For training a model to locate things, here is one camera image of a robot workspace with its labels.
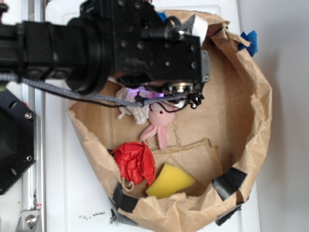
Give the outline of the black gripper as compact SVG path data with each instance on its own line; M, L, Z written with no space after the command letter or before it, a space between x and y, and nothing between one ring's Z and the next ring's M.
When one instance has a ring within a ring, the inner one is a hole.
M209 56L177 17L161 19L149 0L88 0L81 21L89 44L87 92L112 76L126 87L183 94L192 108L201 104Z

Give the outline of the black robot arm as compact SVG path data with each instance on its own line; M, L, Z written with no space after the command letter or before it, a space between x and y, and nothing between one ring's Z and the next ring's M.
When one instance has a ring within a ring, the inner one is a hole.
M56 95L101 103L96 94L108 78L128 88L143 86L185 99L203 100L210 58L190 21L162 19L149 0L87 0L67 25L28 22L0 27L0 82L44 89L47 79L64 80Z

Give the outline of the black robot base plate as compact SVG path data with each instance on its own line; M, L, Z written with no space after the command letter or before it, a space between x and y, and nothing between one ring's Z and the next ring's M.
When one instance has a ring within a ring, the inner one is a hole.
M10 90L0 92L0 194L6 192L31 166L32 111Z

